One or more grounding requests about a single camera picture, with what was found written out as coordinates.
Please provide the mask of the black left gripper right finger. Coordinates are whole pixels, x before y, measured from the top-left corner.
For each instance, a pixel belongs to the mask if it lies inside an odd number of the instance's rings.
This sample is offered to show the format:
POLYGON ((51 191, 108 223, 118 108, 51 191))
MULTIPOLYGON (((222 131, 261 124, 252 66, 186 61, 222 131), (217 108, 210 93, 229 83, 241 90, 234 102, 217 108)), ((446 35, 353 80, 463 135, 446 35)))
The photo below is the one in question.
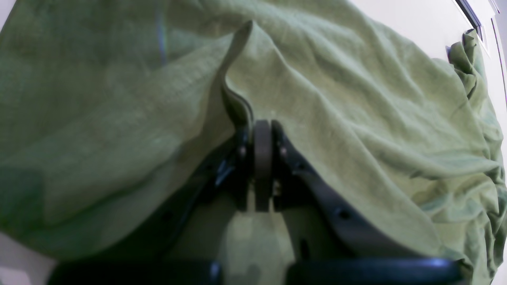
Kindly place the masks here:
POLYGON ((317 173, 278 121, 264 121, 264 211, 295 251, 286 285, 462 285, 458 264, 418 254, 366 220, 317 173))

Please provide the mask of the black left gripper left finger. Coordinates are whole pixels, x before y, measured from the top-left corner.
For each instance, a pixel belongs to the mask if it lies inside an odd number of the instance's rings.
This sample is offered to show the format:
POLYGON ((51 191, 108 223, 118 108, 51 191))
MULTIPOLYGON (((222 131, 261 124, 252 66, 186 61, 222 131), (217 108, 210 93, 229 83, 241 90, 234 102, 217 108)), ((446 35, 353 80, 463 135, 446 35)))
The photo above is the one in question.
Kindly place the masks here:
POLYGON ((49 285, 220 285, 215 246, 234 213, 264 211, 264 122, 239 128, 135 231, 99 254, 58 265, 49 285))

